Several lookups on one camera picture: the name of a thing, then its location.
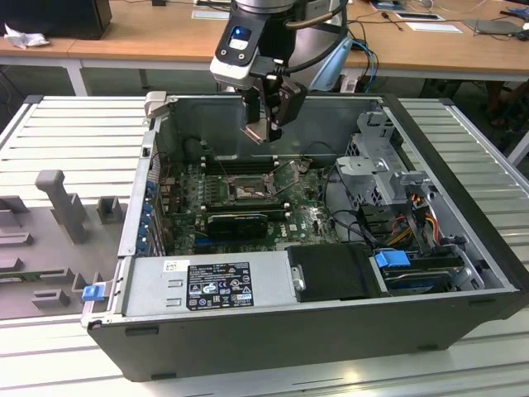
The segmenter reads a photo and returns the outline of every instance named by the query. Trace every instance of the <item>screw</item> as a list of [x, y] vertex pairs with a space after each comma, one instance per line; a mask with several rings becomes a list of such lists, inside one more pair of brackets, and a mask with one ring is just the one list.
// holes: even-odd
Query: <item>screw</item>
[[301, 292], [305, 290], [305, 284], [300, 279], [293, 280], [294, 290]]

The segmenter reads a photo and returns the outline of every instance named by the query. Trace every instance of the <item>motherboard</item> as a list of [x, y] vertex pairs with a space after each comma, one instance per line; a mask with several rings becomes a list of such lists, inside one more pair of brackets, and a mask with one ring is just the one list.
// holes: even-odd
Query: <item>motherboard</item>
[[185, 165], [162, 181], [173, 255], [339, 242], [323, 207], [323, 177], [298, 159]]

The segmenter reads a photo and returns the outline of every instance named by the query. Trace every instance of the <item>blue cable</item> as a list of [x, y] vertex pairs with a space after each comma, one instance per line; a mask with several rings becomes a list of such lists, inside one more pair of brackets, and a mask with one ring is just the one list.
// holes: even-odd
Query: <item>blue cable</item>
[[365, 45], [360, 43], [359, 41], [353, 40], [353, 42], [360, 47], [362, 50], [364, 50], [365, 54], [369, 57], [369, 62], [371, 63], [371, 77], [369, 78], [369, 82], [367, 83], [367, 87], [364, 90], [366, 93], [369, 92], [369, 89], [371, 88], [371, 84], [373, 83], [374, 79], [374, 57], [373, 52], [369, 48], [367, 48]]

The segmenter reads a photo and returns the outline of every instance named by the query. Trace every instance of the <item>floor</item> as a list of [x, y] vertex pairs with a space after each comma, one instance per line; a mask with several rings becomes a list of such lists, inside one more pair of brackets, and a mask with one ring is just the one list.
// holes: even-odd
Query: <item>floor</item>
[[[73, 95], [66, 71], [61, 68], [4, 66], [6, 76], [21, 95], [0, 76], [0, 131], [7, 125], [29, 94]], [[149, 90], [166, 90], [170, 93], [214, 93], [215, 82], [208, 71], [148, 70]], [[84, 69], [83, 77], [93, 95], [140, 95], [147, 90], [141, 87], [140, 75], [135, 69]], [[397, 79], [381, 77], [375, 81], [371, 92], [395, 93], [401, 98], [417, 98], [423, 79]], [[482, 106], [487, 99], [484, 84], [462, 83], [453, 97], [455, 104], [492, 142], [506, 139], [502, 128], [491, 127]], [[508, 136], [514, 147], [520, 137]], [[520, 169], [529, 175], [529, 161], [523, 161]]]

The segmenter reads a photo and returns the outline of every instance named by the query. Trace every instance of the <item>circuit board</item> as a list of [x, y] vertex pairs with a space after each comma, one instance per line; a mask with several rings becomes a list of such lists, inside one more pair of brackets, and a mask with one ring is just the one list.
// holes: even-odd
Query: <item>circuit board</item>
[[[322, 198], [322, 175], [300, 160], [280, 162], [266, 174], [209, 175], [187, 165], [175, 176], [171, 207], [174, 255], [280, 251], [298, 244], [339, 242]], [[212, 218], [237, 214], [265, 215], [263, 236], [214, 240]]]

